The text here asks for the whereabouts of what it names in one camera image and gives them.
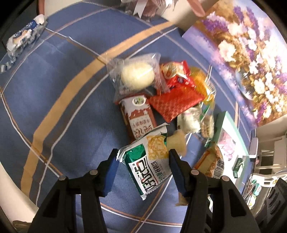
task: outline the white chair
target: white chair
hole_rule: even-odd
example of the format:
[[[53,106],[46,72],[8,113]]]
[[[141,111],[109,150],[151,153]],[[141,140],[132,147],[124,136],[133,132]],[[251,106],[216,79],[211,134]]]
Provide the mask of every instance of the white chair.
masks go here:
[[[260,141],[259,143],[266,143],[274,141],[274,150],[273,151],[264,151],[259,155],[259,160],[262,160],[262,157],[273,156],[273,165],[271,166],[256,166],[255,169],[272,169],[272,173],[275,174],[284,168],[287,165],[287,139],[286,135],[276,138],[271,138],[268,140]]]
[[[271,175],[254,173],[252,176],[252,180],[255,179],[262,187],[274,187],[279,178],[287,181],[287,171],[281,171]]]

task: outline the canvas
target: canvas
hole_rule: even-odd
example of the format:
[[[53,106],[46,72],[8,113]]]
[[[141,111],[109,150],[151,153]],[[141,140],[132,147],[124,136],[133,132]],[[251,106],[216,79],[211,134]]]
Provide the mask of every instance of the canvas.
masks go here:
[[[287,44],[251,0],[219,0],[183,38],[225,80],[252,128],[287,113]]]

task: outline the brown wrapper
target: brown wrapper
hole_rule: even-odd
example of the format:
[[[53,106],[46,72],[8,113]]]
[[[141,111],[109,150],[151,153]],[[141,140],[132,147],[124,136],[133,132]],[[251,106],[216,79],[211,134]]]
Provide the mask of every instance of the brown wrapper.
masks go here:
[[[157,126],[149,101],[144,95],[122,99],[120,108],[132,142]]]

